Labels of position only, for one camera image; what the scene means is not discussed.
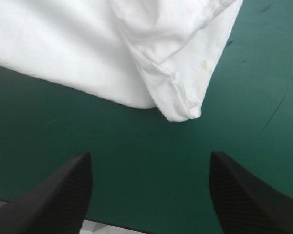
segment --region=white fabric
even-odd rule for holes
[[[81,229],[79,234],[143,234],[143,233],[107,225],[106,227],[95,230],[94,232]]]
[[[131,107],[157,106],[169,121],[197,118],[241,4],[0,0],[0,65]]]

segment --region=yellow stain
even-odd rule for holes
[[[203,67],[204,69],[207,69],[207,62],[206,62],[205,60],[202,62],[202,67]]]

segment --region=green surface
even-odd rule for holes
[[[202,116],[183,123],[0,68],[0,198],[85,150],[87,217],[104,222],[222,233],[208,190],[212,150],[293,198],[293,0],[245,0],[230,41]]]

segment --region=green table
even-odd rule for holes
[[[169,123],[0,68],[0,199],[13,200],[80,151],[92,153],[87,218],[161,234],[219,234],[212,150],[293,198],[293,0],[245,0],[203,114]]]

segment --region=stain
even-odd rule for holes
[[[265,8],[263,8],[259,13],[263,13],[265,11],[268,11],[271,8],[271,6],[272,6],[272,2],[270,3],[269,6],[266,6]]]
[[[229,42],[226,44],[225,47],[230,46],[232,43],[233,43],[233,40],[232,40],[232,41],[229,41]]]
[[[207,69],[207,62],[206,62],[205,60],[202,62],[202,67],[203,67],[204,69]]]

